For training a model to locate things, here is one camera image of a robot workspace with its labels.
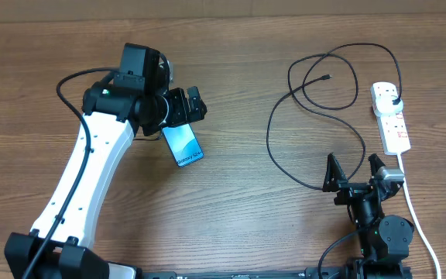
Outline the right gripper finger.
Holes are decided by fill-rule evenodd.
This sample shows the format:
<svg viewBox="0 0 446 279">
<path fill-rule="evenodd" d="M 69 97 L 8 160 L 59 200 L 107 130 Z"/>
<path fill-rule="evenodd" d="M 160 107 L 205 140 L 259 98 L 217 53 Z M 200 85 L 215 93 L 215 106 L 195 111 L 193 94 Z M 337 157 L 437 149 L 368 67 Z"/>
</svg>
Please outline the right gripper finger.
<svg viewBox="0 0 446 279">
<path fill-rule="evenodd" d="M 341 169 L 340 163 L 333 153 L 327 156 L 326 173 L 324 177 L 324 186 L 339 186 L 340 184 L 347 184 L 348 179 Z"/>
<path fill-rule="evenodd" d="M 372 177 L 374 179 L 382 179 L 383 171 L 386 169 L 386 165 L 381 161 L 376 153 L 371 154 L 368 160 Z"/>
</svg>

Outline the Samsung Galaxy smartphone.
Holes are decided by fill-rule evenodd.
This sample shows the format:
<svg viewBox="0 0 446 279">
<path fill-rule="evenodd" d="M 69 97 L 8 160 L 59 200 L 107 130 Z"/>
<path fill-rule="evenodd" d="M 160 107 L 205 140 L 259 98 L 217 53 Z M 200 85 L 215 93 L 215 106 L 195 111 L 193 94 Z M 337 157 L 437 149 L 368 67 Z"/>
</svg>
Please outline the Samsung Galaxy smartphone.
<svg viewBox="0 0 446 279">
<path fill-rule="evenodd" d="M 178 167 L 185 167 L 204 157 L 190 124 L 163 128 L 163 135 Z"/>
</svg>

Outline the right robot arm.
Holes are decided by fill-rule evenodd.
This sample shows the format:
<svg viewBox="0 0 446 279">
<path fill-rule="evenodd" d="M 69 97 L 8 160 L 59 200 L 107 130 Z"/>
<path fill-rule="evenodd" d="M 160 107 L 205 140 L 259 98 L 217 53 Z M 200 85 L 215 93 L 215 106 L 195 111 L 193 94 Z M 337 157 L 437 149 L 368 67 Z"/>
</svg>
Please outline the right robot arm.
<svg viewBox="0 0 446 279">
<path fill-rule="evenodd" d="M 323 183 L 324 192 L 334 192 L 336 205 L 345 205 L 355 231 L 332 243 L 321 255 L 317 275 L 322 278 L 411 278 L 402 261 L 409 256 L 414 224 L 398 215 L 385 215 L 382 202 L 395 196 L 405 174 L 387 167 L 376 154 L 369 156 L 371 178 L 365 183 L 350 182 L 335 155 L 329 154 Z M 361 256 L 347 260 L 342 267 L 323 270 L 322 263 L 338 244 L 357 236 Z"/>
</svg>

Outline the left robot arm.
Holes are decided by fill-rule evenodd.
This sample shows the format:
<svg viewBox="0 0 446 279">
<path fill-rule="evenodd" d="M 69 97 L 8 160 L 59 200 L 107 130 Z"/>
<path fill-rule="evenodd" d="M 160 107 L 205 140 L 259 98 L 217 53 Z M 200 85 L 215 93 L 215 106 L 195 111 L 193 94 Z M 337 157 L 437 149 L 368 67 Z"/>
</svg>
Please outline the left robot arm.
<svg viewBox="0 0 446 279">
<path fill-rule="evenodd" d="M 4 254 L 15 278 L 141 278 L 139 267 L 94 251 L 98 217 L 115 170 L 134 140 L 164 137 L 179 167 L 204 153 L 192 130 L 207 106 L 197 88 L 171 88 L 170 62 L 127 43 L 119 67 L 103 69 L 75 110 L 80 129 L 49 203 L 27 234 L 12 233 Z"/>
</svg>

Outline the white charger adapter plug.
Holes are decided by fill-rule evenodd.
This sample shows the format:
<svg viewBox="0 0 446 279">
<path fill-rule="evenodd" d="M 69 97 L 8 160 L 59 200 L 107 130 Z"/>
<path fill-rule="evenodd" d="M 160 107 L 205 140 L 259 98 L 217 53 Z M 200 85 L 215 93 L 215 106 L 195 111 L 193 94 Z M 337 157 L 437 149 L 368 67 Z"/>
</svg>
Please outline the white charger adapter plug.
<svg viewBox="0 0 446 279">
<path fill-rule="evenodd" d="M 403 101 L 391 96 L 379 97 L 373 101 L 373 111 L 377 117 L 388 116 L 403 111 Z"/>
</svg>

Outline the white power strip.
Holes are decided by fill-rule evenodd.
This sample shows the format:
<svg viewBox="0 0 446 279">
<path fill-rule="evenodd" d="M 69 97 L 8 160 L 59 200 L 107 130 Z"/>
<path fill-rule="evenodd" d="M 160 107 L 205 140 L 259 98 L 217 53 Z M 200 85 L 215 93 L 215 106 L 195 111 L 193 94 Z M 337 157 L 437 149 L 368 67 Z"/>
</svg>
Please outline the white power strip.
<svg viewBox="0 0 446 279">
<path fill-rule="evenodd" d="M 396 86 L 385 81 L 374 83 L 370 92 L 372 103 L 379 97 L 391 96 L 392 99 L 399 97 Z M 405 153 L 411 148 L 403 111 L 383 117 L 376 116 L 376 120 L 385 155 Z"/>
</svg>

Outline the cardboard backdrop panel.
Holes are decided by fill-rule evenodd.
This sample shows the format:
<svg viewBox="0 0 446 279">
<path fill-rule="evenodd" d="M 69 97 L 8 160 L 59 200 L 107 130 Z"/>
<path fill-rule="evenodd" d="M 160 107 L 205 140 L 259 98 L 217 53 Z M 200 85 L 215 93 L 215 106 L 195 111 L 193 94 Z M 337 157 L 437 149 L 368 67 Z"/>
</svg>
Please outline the cardboard backdrop panel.
<svg viewBox="0 0 446 279">
<path fill-rule="evenodd" d="M 0 22 L 446 13 L 446 0 L 0 0 Z"/>
</svg>

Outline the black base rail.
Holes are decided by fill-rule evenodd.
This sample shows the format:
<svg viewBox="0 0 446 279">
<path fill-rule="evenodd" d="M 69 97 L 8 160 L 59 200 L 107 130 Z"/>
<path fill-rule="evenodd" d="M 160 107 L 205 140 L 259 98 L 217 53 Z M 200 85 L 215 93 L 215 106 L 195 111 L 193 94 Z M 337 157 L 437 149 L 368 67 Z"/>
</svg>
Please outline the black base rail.
<svg viewBox="0 0 446 279">
<path fill-rule="evenodd" d="M 347 272 L 345 267 L 322 267 L 322 278 L 361 278 Z M 242 272 L 207 272 L 177 274 L 171 272 L 142 272 L 142 279 L 318 279 L 320 278 L 316 267 L 308 267 L 305 270 L 273 270 L 273 271 L 242 271 Z M 397 278 L 388 271 L 368 274 L 363 278 Z M 404 267 L 403 276 L 400 278 L 412 279 L 409 267 Z"/>
</svg>

